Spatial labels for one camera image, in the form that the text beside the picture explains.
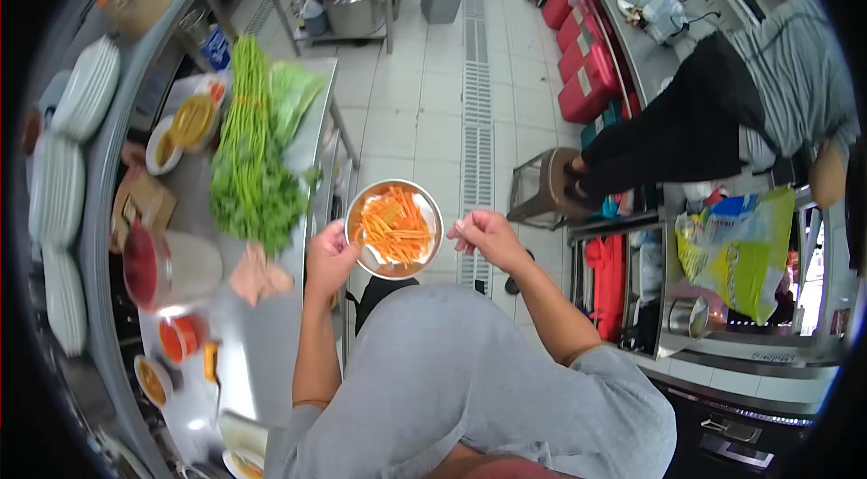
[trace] stainless steel counter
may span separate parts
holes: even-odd
[[[601,14],[605,14],[614,29],[614,35],[623,50],[638,102],[642,108],[652,101],[662,87],[662,81],[675,76],[681,62],[674,48],[656,44],[644,30],[626,23],[617,8],[617,0],[599,0]]]
[[[219,394],[216,386],[205,381],[203,357],[197,353],[174,372],[175,393],[163,412],[179,454],[188,463],[205,461],[209,454],[223,449],[216,420],[220,412],[228,410],[273,426],[285,424],[292,406],[292,373],[301,326],[304,246],[315,232],[314,221],[329,219],[330,203],[319,203],[318,199],[321,196],[331,199],[331,185],[336,182],[333,174],[339,138],[335,128],[345,138],[339,112],[332,103],[337,60],[303,64],[326,75],[328,80],[286,149],[285,164],[295,172],[319,164],[323,179],[320,190],[311,199],[308,217],[291,231],[291,245],[276,256],[276,261],[295,278],[296,285],[290,293],[251,307],[229,287],[226,281],[244,253],[245,243],[222,235],[215,227],[208,208],[211,177],[208,157],[185,155],[178,167],[162,180],[178,198],[169,228],[210,238],[223,257],[224,283],[196,310],[208,320],[208,339],[220,341],[217,376],[222,392]],[[357,169],[358,158],[351,146],[346,151],[354,161],[350,166]],[[141,339],[149,357],[161,355],[157,325],[158,316],[140,314]]]

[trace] hand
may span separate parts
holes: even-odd
[[[455,222],[447,236],[458,239],[455,251],[466,251],[471,256],[478,248],[488,262],[507,274],[533,264],[512,226],[499,212],[474,210]]]
[[[304,301],[316,300],[328,304],[350,277],[350,270],[362,254],[355,244],[347,244],[343,236],[343,221],[332,222],[307,244],[307,283]]]

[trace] metal bowl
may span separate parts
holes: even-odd
[[[408,279],[416,276],[422,270],[434,263],[434,259],[436,259],[437,254],[439,254],[439,247],[442,245],[446,233],[442,222],[442,212],[439,211],[439,206],[437,206],[434,198],[417,183],[408,180],[392,179],[378,181],[369,185],[352,200],[352,203],[350,204],[350,213],[346,216],[346,225],[343,228],[343,234],[346,236],[346,242],[349,242],[350,236],[355,234],[358,226],[362,223],[362,209],[364,208],[364,204],[371,196],[383,195],[385,192],[388,192],[389,186],[399,186],[405,191],[418,193],[424,197],[428,204],[431,205],[431,208],[433,209],[434,228],[431,229],[431,234],[433,235],[433,247],[430,257],[428,257],[428,261],[424,264],[414,262],[408,267],[404,267],[401,264],[381,265],[376,261],[374,255],[364,247],[362,249],[362,256],[358,259],[358,264],[377,278],[394,280]]]

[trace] metal stool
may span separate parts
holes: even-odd
[[[549,230],[587,219],[592,211],[565,193],[575,183],[564,168],[579,155],[581,152],[574,148],[552,148],[517,167],[512,172],[506,219]]]

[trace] person's leg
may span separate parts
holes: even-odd
[[[738,124],[731,116],[709,112],[692,127],[647,139],[639,149],[606,159],[577,184],[588,205],[597,208],[606,195],[659,181],[704,181],[741,172]]]
[[[593,168],[606,159],[616,158],[628,150],[646,144],[649,138],[662,131],[679,127],[684,108],[683,99],[688,97],[685,80],[688,71],[682,71],[683,69],[681,66],[681,70],[665,91],[651,101],[638,116],[602,129],[593,142],[581,152],[584,164]]]
[[[374,311],[374,308],[382,302],[382,299],[386,298],[398,289],[406,288],[411,285],[419,285],[419,281],[416,278],[394,281],[393,279],[382,279],[377,278],[376,276],[370,276],[370,281],[364,288],[361,302],[356,301],[354,297],[350,298],[350,295],[347,293],[347,298],[355,303],[355,336],[358,336],[358,332],[362,330],[364,321],[366,321],[368,316]]]

